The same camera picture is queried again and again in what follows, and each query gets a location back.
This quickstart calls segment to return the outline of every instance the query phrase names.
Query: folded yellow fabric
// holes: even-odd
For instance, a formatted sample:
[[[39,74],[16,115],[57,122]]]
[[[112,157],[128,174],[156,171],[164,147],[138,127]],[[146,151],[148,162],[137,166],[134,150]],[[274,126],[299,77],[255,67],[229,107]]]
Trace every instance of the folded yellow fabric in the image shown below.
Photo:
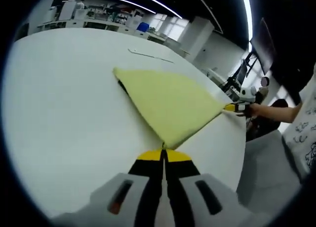
[[[118,68],[114,74],[167,148],[175,148],[195,134],[225,106],[180,74]]]

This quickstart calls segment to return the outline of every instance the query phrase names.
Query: white t-shirt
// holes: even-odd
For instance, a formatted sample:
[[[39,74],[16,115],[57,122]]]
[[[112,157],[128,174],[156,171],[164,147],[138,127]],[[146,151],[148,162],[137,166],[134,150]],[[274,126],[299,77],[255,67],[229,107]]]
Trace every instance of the white t-shirt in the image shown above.
[[[283,137],[293,154],[301,178],[305,178],[316,162],[316,64],[314,75],[300,96],[303,105]]]
[[[84,3],[82,1],[77,2],[75,10],[84,9]]]

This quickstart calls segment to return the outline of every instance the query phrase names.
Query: human arm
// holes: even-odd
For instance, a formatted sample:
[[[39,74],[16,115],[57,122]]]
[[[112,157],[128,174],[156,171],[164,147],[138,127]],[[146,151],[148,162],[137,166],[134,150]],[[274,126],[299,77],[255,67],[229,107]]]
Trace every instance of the human arm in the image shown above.
[[[266,105],[252,104],[250,109],[253,116],[261,116],[272,119],[279,122],[292,123],[296,118],[296,115],[302,107],[302,102],[294,108],[277,108],[269,107]]]

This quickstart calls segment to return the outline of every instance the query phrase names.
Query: human hand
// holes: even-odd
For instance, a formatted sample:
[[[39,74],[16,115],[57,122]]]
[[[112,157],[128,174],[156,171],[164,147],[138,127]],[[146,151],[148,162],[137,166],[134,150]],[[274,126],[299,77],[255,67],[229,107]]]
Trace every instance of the human hand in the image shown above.
[[[249,113],[251,114],[252,117],[259,115],[261,105],[253,103],[249,107],[250,107]]]

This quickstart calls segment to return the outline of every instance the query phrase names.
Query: white table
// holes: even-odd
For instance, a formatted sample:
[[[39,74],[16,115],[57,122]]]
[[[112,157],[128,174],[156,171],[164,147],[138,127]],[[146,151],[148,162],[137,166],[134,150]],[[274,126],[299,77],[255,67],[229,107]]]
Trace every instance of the white table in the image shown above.
[[[49,217],[78,210],[92,191],[161,145],[118,85],[114,66],[184,74],[230,102],[192,64],[148,40],[65,28],[17,41],[3,81],[4,137],[18,177]],[[244,118],[222,114],[178,150],[189,154],[201,173],[236,190],[244,148]]]

